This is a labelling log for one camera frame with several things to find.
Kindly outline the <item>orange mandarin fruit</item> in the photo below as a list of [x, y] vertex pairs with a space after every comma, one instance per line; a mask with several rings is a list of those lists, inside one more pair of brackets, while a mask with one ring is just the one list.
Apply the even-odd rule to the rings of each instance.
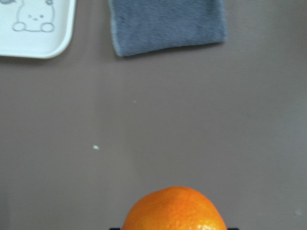
[[202, 193], [184, 186], [152, 192], [128, 212], [123, 230], [226, 230], [214, 204]]

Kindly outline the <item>grey folded cloth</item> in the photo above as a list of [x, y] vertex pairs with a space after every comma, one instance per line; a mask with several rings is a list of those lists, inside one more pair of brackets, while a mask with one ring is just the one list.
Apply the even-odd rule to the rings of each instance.
[[222, 0], [110, 0], [112, 43], [119, 57], [222, 43]]

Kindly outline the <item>cream rabbit tray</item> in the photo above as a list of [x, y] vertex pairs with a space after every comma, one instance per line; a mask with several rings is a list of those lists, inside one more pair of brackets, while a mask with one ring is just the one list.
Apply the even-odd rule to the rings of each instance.
[[2, 0], [0, 54], [4, 57], [53, 58], [70, 44], [75, 0]]

